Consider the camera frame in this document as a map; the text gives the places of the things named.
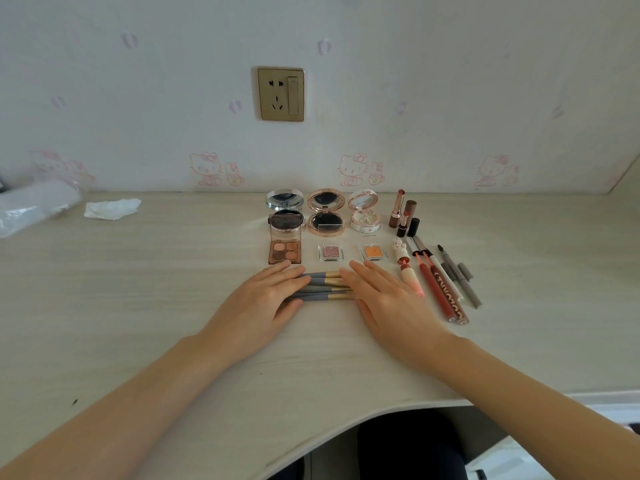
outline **floor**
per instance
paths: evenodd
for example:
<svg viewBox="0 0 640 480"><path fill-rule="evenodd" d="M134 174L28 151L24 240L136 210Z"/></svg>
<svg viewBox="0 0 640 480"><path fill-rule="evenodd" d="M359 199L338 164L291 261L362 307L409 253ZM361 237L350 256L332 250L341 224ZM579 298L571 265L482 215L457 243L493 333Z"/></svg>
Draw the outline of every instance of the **floor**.
<svg viewBox="0 0 640 480"><path fill-rule="evenodd" d="M456 427L466 461L498 443L506 433L473 406L442 412ZM358 427L320 445L305 457L305 480L358 480Z"/></svg>

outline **table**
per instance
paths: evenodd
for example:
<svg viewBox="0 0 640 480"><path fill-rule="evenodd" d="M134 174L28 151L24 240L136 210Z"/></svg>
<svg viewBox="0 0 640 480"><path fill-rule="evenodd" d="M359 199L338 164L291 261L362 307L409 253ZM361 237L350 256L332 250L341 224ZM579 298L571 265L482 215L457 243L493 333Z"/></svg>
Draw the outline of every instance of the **table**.
<svg viewBox="0 0 640 480"><path fill-rule="evenodd" d="M0 241L0 463L196 332L267 265L264 194L89 200L132 197L142 200L139 212L119 221L82 217L82 205ZM375 208L385 223L394 197L380 195ZM484 307L465 300L471 323L450 325L457 333L586 403L640 403L633 209L609 196L407 198L418 202L425 244L443 244L476 276ZM348 209L341 214L348 222ZM347 229L331 240L304 231L303 263L336 269L318 261L319 243L340 242L358 258L357 243L390 252L392 236L386 227L377 237ZM399 273L393 261L385 267ZM386 354L352 302L308 303L272 345L192 404L137 478L263 478L383 411L460 404Z"/></svg>

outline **forearm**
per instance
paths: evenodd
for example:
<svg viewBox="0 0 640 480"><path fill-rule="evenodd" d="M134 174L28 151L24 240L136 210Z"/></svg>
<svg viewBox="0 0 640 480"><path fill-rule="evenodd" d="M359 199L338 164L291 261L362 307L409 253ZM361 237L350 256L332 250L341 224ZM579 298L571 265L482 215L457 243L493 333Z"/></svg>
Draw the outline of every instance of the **forearm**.
<svg viewBox="0 0 640 480"><path fill-rule="evenodd" d="M4 468L4 479L125 479L171 423L221 373L197 337L64 423Z"/></svg>
<svg viewBox="0 0 640 480"><path fill-rule="evenodd" d="M429 370L558 480L640 478L640 437L455 338Z"/></svg>

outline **crumpled tissue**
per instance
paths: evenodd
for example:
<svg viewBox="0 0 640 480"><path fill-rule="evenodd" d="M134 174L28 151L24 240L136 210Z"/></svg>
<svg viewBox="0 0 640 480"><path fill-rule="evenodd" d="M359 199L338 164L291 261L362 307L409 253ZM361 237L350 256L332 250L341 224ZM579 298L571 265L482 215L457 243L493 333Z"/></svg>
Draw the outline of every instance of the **crumpled tissue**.
<svg viewBox="0 0 640 480"><path fill-rule="evenodd" d="M84 217L116 221L121 217L135 214L142 202L137 198L124 198L110 202L87 202Z"/></svg>

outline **white cabinet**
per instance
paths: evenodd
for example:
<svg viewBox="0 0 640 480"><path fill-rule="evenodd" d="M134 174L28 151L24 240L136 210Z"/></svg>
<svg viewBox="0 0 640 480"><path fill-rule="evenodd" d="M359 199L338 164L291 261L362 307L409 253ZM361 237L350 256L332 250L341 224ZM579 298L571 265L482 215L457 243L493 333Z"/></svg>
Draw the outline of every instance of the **white cabinet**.
<svg viewBox="0 0 640 480"><path fill-rule="evenodd" d="M640 423L640 404L588 406L619 424ZM553 477L513 438L508 437L467 465L469 480L477 480L477 470L487 480L551 480Z"/></svg>

